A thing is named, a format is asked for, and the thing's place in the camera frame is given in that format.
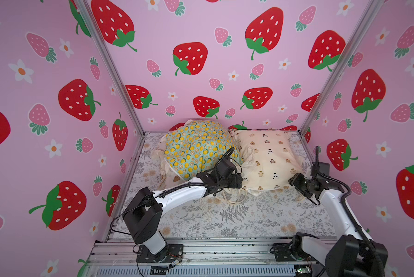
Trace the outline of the lemon print pillow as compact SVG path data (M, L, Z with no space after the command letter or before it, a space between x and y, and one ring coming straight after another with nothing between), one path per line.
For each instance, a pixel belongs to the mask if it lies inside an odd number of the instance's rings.
M239 146L228 129L216 121L192 120L166 134L163 161L181 179L188 181L214 168L231 148L235 149L231 157L242 163Z

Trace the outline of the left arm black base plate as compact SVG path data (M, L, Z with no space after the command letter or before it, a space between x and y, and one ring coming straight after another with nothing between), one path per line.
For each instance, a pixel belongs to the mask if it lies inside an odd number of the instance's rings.
M163 250L157 254L152 254L145 246L141 245L137 253L137 263L175 263L180 262L183 257L183 244L166 245Z

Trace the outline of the cream bear print pillow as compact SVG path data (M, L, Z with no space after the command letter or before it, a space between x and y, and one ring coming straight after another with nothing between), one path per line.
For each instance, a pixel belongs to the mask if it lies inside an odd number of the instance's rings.
M242 188L253 195L288 186L296 173L303 173L282 130L230 131L239 147L242 163Z

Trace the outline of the cream large-bear print pillow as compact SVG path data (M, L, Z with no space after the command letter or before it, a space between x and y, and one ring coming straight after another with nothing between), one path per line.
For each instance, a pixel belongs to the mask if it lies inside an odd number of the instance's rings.
M186 182L174 172L169 163L165 160L164 151L166 149L166 136L164 135L158 146L152 152L152 158L159 164L160 183L158 190L166 190L181 185Z

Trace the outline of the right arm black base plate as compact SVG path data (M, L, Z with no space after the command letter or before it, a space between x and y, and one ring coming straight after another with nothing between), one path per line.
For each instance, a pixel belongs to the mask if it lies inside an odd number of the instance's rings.
M288 244L273 244L269 252L275 256L277 262L302 262L303 257L298 256L292 250L292 242Z

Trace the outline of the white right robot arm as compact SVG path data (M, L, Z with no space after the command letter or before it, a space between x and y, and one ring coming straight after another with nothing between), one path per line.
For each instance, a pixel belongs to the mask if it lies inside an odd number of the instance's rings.
M347 203L352 193L345 183L330 177L329 165L314 162L311 177L296 173L288 183L316 205L323 205L336 232L330 247L317 237L298 232L290 251L297 259L314 258L330 277L383 277L388 251L360 225Z

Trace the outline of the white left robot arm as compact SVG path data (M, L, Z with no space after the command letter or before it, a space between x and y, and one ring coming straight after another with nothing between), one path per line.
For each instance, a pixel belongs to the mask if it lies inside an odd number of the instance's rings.
M198 173L189 181L168 190L140 189L120 215L137 245L160 260L169 251L168 243L158 231L161 217L167 212L223 189L240 189L242 174L230 159L222 159L212 169Z

